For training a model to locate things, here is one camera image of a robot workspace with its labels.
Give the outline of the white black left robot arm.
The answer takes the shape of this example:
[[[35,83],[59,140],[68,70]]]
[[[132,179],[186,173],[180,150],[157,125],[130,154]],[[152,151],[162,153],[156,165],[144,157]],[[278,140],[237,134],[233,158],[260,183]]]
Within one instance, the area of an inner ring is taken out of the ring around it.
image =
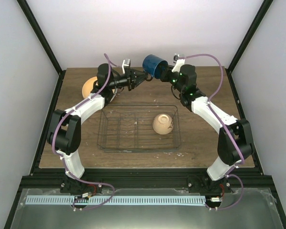
[[[97,79],[86,98],[69,109],[53,112],[47,134],[52,152],[63,162],[65,174],[72,178],[71,187],[78,193],[88,187],[87,179],[82,177],[85,169],[78,152],[82,124],[107,106],[117,89],[127,88],[131,91],[142,82],[151,80],[146,71],[133,69],[127,64],[122,65],[122,73],[112,69],[108,63],[101,64],[97,71]]]

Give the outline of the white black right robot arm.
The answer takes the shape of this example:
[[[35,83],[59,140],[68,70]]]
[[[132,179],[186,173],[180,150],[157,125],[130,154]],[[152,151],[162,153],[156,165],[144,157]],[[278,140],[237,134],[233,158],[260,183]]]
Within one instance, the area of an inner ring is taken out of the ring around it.
[[[168,82],[179,92],[181,104],[204,119],[217,133],[217,159],[207,169],[202,186],[207,192],[219,187],[219,180],[237,168],[255,153],[255,144],[250,123],[237,119],[214,105],[196,86],[197,74],[190,64],[160,67],[160,80]]]

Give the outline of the small cream ceramic bowl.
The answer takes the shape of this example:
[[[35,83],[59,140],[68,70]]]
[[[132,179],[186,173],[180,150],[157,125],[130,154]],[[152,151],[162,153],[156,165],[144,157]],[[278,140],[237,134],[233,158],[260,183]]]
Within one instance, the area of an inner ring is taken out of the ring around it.
[[[153,129],[160,135],[171,133],[173,128],[173,119],[168,114],[158,114],[153,120]]]

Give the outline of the dark blue ceramic mug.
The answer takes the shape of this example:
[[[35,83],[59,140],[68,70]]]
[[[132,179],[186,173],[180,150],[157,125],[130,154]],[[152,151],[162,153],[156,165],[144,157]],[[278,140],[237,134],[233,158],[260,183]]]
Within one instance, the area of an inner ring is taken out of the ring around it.
[[[160,57],[150,54],[143,60],[143,70],[155,79],[160,79],[161,74],[168,66],[168,62]]]

